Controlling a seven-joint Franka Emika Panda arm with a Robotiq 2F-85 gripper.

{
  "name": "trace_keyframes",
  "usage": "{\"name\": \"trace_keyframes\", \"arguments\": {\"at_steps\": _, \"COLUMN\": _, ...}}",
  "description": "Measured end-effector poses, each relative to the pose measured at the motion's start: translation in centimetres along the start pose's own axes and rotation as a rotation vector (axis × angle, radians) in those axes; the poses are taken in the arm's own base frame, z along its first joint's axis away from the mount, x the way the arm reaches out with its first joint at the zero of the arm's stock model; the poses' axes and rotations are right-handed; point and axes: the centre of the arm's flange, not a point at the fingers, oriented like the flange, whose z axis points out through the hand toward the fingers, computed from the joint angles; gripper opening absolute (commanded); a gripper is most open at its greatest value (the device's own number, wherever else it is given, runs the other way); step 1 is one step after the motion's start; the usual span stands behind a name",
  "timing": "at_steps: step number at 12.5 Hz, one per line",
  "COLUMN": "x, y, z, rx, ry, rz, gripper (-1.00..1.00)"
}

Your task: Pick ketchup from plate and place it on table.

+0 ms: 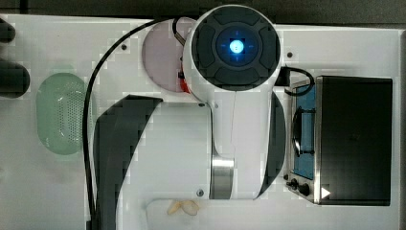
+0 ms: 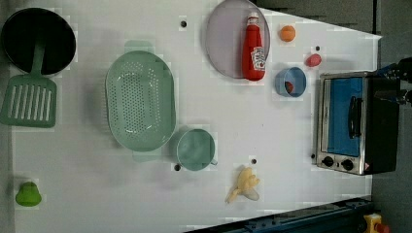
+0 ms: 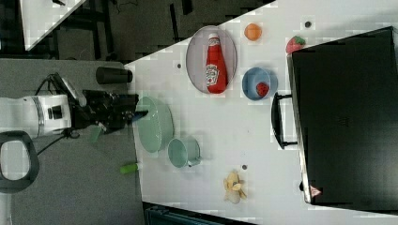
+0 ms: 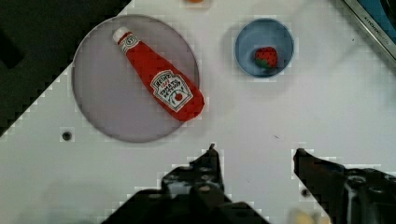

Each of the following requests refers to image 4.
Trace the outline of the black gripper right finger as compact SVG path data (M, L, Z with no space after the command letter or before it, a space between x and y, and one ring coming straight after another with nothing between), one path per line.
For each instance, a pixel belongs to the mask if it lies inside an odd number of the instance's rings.
M332 224L396 224L396 177L374 168L346 168L303 148L294 173Z

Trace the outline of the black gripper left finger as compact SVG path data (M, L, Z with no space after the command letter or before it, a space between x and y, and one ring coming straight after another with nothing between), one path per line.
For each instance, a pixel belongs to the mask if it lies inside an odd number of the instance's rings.
M215 146L165 175L159 189L143 189L102 224L268 224L247 203L226 196Z

